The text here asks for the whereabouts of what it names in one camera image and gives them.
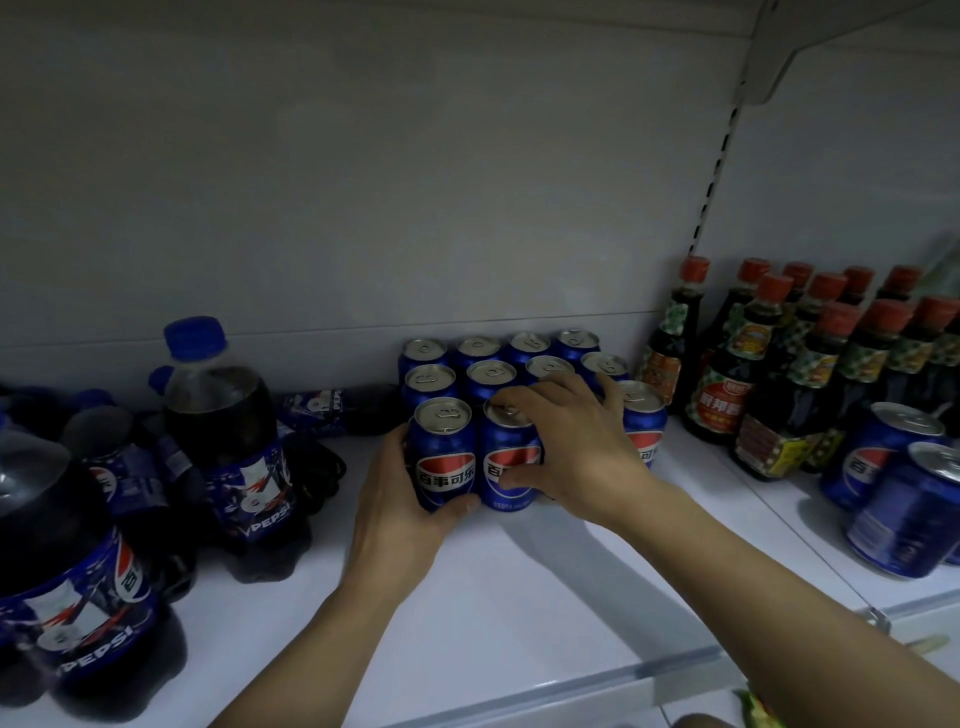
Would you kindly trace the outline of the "person's left hand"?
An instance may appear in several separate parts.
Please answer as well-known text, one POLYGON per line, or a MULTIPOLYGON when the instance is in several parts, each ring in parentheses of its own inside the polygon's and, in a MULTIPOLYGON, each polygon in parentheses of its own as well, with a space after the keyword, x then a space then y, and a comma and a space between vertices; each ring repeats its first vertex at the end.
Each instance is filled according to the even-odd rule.
POLYGON ((432 538, 404 459, 409 427, 387 433, 359 491, 342 585, 399 606, 425 579, 447 538, 432 538))

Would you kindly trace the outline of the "person's right hand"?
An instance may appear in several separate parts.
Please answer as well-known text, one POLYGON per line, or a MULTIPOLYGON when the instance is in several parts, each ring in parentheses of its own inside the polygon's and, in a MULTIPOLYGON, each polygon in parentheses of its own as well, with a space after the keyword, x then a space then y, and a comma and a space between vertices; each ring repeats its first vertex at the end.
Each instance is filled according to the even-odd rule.
POLYGON ((657 480, 624 431, 618 384, 608 377, 601 382, 603 401, 579 374, 568 372, 505 388, 491 401, 515 407, 534 425, 540 463, 556 469, 556 502, 577 518, 620 531, 657 480))

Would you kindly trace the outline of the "blue red-label drink can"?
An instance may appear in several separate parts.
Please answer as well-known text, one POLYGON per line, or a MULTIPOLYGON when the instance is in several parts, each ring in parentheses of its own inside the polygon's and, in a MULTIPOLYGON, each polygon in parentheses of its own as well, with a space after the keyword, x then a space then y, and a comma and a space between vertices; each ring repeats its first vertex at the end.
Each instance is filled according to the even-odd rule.
POLYGON ((427 399, 414 409, 406 436, 407 469, 420 506, 435 512, 476 492, 476 427, 472 408, 455 396, 427 399))
POLYGON ((543 444, 534 424, 519 409, 487 400, 478 435, 480 464, 478 492, 481 503, 500 513, 514 513, 534 503, 530 487, 506 488, 506 472, 523 465, 539 465, 543 444))
POLYGON ((929 576, 960 544, 960 449, 914 442, 895 453, 845 538, 885 573, 929 576))
POLYGON ((876 402, 824 469, 820 493, 846 512, 863 508, 894 455, 915 442, 949 443, 939 418, 894 402, 876 402))

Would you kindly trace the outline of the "person's left forearm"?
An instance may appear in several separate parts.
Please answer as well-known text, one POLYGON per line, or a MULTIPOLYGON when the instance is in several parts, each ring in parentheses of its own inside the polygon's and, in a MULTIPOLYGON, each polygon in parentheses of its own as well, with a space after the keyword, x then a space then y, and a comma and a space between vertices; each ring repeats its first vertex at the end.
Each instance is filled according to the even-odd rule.
POLYGON ((390 622, 417 582, 345 577, 209 728, 341 728, 390 622))

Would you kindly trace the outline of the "person's right forearm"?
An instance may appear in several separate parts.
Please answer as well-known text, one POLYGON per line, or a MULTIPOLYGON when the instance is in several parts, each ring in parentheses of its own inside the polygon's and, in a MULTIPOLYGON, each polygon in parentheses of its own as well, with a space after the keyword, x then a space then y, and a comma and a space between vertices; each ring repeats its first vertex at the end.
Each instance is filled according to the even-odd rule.
POLYGON ((617 532, 786 728, 960 728, 960 683, 661 481, 617 532))

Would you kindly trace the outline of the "cluster of blue soda cans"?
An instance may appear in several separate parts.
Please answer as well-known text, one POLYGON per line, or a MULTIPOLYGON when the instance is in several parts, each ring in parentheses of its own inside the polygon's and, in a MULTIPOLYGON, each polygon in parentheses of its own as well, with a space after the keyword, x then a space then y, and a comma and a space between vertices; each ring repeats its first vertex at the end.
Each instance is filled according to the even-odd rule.
POLYGON ((627 362, 604 352, 599 338, 584 329, 565 329, 555 338, 521 331, 505 342, 486 335, 451 345, 429 337, 408 340, 398 357, 400 395, 408 415, 428 399, 458 397, 474 408, 498 390, 536 383, 555 372, 582 376, 597 396, 602 374, 624 396, 623 427, 644 463, 652 466, 666 429, 666 405, 651 386, 631 378, 627 362))

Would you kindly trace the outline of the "cluster of dark cola bottles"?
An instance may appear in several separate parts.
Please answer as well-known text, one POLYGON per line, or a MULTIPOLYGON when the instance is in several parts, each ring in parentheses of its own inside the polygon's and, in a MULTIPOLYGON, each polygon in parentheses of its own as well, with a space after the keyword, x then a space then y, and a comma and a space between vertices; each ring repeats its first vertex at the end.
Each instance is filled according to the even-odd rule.
MULTIPOLYGON (((197 468, 218 531, 245 556, 290 545, 281 560, 296 564, 311 535, 263 378, 226 363, 214 318, 175 321, 164 337, 177 362, 166 429, 197 468)), ((133 719, 186 666, 183 627, 145 559, 76 454, 0 415, 0 632, 69 714, 133 719)))

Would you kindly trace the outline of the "row of dark sauce bottles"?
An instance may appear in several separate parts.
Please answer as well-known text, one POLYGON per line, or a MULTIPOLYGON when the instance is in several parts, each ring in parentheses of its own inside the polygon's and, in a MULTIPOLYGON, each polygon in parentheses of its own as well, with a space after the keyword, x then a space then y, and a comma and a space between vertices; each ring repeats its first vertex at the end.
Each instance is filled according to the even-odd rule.
POLYGON ((792 261, 774 274, 769 260, 747 257, 700 332, 710 267, 693 254, 680 263, 635 378, 698 439, 729 445, 760 480, 783 479, 826 442, 821 392, 848 368, 841 363, 847 341, 866 332, 897 337, 911 318, 909 298, 922 269, 895 265, 861 314, 872 268, 814 274, 810 264, 792 261))

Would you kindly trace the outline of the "green yellow packet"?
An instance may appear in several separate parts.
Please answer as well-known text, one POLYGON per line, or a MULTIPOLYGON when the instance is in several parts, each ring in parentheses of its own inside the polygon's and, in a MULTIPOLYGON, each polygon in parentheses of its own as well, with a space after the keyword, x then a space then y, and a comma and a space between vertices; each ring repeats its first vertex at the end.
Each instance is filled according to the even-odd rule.
POLYGON ((785 728, 766 703, 749 688, 732 691, 738 698, 744 728, 785 728))

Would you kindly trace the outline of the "white slotted shelf upright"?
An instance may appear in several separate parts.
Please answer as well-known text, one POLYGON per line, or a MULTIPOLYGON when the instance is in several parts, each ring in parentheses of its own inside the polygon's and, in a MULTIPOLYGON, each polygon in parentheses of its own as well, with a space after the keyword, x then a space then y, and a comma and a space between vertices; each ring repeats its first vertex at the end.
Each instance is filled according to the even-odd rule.
POLYGON ((729 157, 729 152, 738 130, 739 120, 742 116, 742 109, 742 99, 734 98, 734 101, 730 106, 729 114, 726 117, 726 127, 724 130, 724 135, 721 139, 721 145, 715 154, 714 163, 711 167, 709 179, 702 196, 702 202, 699 207, 695 225, 693 227, 691 240, 686 249, 687 254, 690 256, 695 256, 698 254, 701 239, 709 222, 711 211, 714 206, 716 193, 721 184, 724 169, 729 157))

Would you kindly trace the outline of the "white shelf bracket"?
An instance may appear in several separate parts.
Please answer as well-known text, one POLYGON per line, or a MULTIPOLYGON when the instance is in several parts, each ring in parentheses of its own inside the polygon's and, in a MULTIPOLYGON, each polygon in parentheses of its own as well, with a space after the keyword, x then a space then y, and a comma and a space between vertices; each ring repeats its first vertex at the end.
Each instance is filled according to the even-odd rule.
POLYGON ((764 0, 733 103, 767 103, 798 55, 822 45, 960 57, 960 0, 764 0))

